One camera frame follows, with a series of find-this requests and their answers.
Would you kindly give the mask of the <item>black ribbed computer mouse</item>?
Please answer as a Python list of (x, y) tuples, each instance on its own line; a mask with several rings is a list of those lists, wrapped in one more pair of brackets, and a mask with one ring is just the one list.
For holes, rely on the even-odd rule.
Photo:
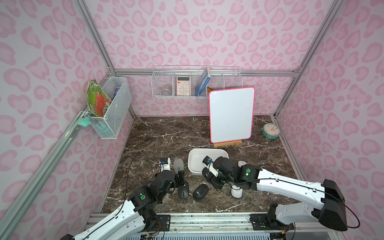
[(189, 184), (185, 182), (183, 185), (178, 187), (179, 198), (184, 200), (189, 197)]

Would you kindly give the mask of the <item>grey lilac computer mouse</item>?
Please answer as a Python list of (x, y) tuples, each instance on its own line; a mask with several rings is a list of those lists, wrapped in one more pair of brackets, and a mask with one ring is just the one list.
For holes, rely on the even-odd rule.
[(184, 162), (181, 158), (175, 158), (174, 160), (174, 171), (176, 173), (178, 172), (181, 172), (181, 171), (184, 171), (185, 170), (185, 167), (184, 167)]

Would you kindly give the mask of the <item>white computer mouse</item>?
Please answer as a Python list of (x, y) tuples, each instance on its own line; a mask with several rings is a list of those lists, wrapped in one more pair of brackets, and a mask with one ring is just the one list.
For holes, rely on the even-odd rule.
[(231, 195), (236, 199), (240, 199), (243, 196), (243, 189), (233, 185), (231, 186)]

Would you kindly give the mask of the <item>white plastic storage box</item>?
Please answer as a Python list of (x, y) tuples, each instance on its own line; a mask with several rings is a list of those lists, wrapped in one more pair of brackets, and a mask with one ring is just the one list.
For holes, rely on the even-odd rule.
[(188, 169), (192, 175), (201, 176), (208, 162), (213, 162), (219, 157), (228, 158), (229, 155), (221, 149), (192, 149), (188, 156)]

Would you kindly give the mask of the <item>black Lecoo computer mouse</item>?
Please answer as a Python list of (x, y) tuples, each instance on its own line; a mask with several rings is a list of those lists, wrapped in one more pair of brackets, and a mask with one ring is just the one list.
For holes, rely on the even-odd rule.
[(201, 184), (199, 185), (194, 193), (193, 193), (193, 198), (195, 201), (201, 201), (209, 192), (209, 187), (206, 184)]

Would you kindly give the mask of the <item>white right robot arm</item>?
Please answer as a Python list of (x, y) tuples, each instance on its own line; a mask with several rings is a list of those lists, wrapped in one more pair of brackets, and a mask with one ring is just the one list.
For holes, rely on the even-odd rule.
[(202, 175), (216, 189), (220, 190), (228, 184), (236, 190), (274, 193), (298, 201), (291, 205), (272, 205), (267, 215), (269, 223), (290, 225), (313, 222), (339, 232), (348, 229), (345, 198), (332, 180), (325, 179), (322, 183), (300, 181), (259, 166), (239, 166), (224, 157), (212, 160), (206, 156), (202, 164)]

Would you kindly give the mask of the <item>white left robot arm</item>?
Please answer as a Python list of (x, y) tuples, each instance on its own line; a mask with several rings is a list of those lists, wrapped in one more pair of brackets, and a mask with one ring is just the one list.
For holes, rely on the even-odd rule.
[(157, 232), (161, 229), (154, 211), (165, 195), (179, 186), (178, 176), (164, 170), (148, 185), (133, 192), (111, 214), (88, 230), (75, 236), (66, 234), (63, 240), (124, 240), (140, 232)]

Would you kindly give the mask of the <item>mint green alarm clock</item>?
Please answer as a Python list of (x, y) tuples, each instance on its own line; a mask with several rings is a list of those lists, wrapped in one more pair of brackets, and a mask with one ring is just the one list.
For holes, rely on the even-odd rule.
[(275, 140), (279, 138), (281, 129), (273, 123), (266, 123), (261, 128), (261, 133), (266, 139)]

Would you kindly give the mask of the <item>pink framed whiteboard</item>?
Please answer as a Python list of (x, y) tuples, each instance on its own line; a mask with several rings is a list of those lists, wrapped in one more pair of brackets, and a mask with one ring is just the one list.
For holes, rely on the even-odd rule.
[(255, 88), (215, 90), (209, 93), (210, 138), (213, 144), (252, 136)]

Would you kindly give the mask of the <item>white mesh side basket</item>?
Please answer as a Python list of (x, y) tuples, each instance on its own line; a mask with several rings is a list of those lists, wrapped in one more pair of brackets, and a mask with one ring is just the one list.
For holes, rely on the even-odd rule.
[[(129, 83), (123, 77), (109, 77), (106, 79), (105, 85), (101, 87), (105, 94), (111, 98), (112, 103), (103, 118), (96, 117), (89, 110), (92, 121), (91, 126), (101, 139), (117, 139), (133, 100)], [(113, 99), (116, 87), (121, 89)]]

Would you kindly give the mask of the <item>blue book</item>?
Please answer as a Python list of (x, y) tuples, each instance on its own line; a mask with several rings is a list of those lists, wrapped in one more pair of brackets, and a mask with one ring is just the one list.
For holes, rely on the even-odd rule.
[(203, 94), (210, 80), (211, 80), (211, 70), (210, 70), (210, 67), (206, 67), (206, 69), (203, 71), (202, 76), (200, 77), (199, 82), (195, 87), (196, 97), (200, 97)]

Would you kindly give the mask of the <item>blue can in basket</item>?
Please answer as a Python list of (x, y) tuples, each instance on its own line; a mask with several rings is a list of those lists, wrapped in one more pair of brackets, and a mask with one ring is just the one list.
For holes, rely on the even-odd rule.
[(114, 95), (113, 95), (113, 99), (118, 95), (120, 89), (121, 89), (120, 87), (116, 87), (116, 88), (115, 88)]

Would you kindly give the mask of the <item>green red snack bag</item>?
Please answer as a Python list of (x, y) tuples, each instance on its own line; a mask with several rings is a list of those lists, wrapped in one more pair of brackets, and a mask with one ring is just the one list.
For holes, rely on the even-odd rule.
[(96, 117), (103, 118), (110, 107), (112, 100), (105, 94), (104, 90), (96, 80), (92, 80), (88, 83), (86, 97), (90, 112)]

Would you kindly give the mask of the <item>aluminium front rail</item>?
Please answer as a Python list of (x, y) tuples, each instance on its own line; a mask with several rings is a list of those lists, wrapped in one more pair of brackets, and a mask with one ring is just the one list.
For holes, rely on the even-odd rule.
[[(170, 230), (167, 234), (256, 234), (282, 231), (254, 231), (250, 222), (251, 214), (266, 213), (160, 213), (171, 215)], [(345, 240), (342, 232), (328, 229), (320, 223), (292, 223), (295, 230), (287, 231), (294, 239)]]

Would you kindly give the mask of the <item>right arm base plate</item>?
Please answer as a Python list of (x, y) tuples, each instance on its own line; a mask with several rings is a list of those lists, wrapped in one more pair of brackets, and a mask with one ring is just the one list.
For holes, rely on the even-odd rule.
[(295, 230), (294, 224), (285, 225), (268, 214), (251, 214), (250, 222), (254, 231), (290, 231)]

